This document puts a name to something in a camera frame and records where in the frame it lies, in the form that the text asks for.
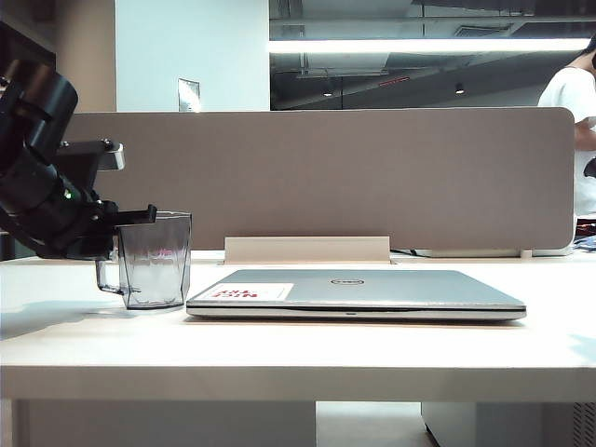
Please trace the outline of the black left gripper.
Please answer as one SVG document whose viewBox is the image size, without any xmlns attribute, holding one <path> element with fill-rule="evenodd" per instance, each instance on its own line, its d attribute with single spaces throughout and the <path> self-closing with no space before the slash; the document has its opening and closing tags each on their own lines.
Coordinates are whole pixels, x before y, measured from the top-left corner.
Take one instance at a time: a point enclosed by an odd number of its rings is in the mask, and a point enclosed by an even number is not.
<svg viewBox="0 0 596 447">
<path fill-rule="evenodd" d="M 115 227 L 153 224 L 156 206 L 119 210 L 114 201 L 44 203 L 22 217 L 22 229 L 35 253 L 45 259 L 108 260 L 114 249 Z"/>
</svg>

